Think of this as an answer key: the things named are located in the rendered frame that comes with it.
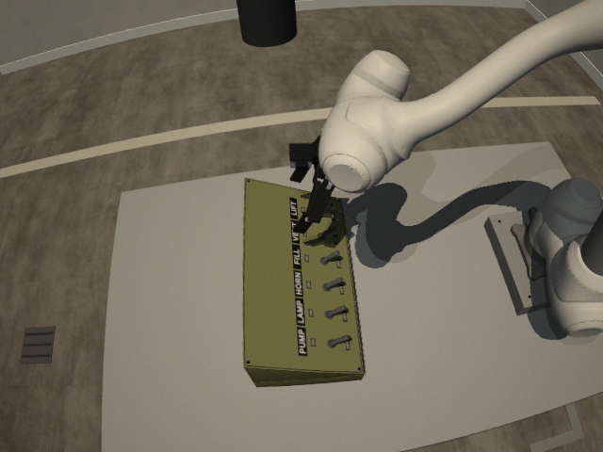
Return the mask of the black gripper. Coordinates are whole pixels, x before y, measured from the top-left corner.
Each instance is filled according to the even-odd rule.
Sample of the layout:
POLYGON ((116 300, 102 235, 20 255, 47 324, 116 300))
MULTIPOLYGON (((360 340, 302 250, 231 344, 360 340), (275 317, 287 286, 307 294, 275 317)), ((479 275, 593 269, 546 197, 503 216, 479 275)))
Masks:
MULTIPOLYGON (((317 158, 320 137, 321 135, 318 136, 314 142, 312 142, 312 146, 314 147, 314 152, 317 158)), ((312 223, 320 223, 328 201, 335 188, 335 186, 333 186, 326 178, 323 170, 319 166, 319 162, 316 164, 312 161, 312 164, 314 165, 315 169, 315 174, 312 181, 314 184, 312 193, 306 212, 302 212, 300 220, 293 228, 294 233, 305 234, 309 227, 312 225, 312 223), (324 180, 318 181, 318 178, 324 180)), ((308 170, 309 169, 294 170, 293 174, 290 177, 290 181, 301 183, 308 170)))

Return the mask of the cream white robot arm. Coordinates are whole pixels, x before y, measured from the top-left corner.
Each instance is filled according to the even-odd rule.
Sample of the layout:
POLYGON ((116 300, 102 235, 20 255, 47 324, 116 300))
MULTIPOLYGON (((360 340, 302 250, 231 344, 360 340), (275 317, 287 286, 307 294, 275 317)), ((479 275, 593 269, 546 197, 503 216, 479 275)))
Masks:
MULTIPOLYGON (((463 120, 538 66, 598 49, 603 0, 584 0, 513 37, 443 89, 407 103, 400 101, 410 70, 397 56, 374 50, 337 93, 322 125, 318 158, 312 143, 289 143, 290 168, 312 168, 314 158, 336 188, 366 192, 409 159, 416 144, 463 120)), ((528 278, 546 277, 552 313, 572 337, 603 332, 602 209, 593 183, 566 179, 538 210, 529 209, 530 224, 511 228, 528 278)))

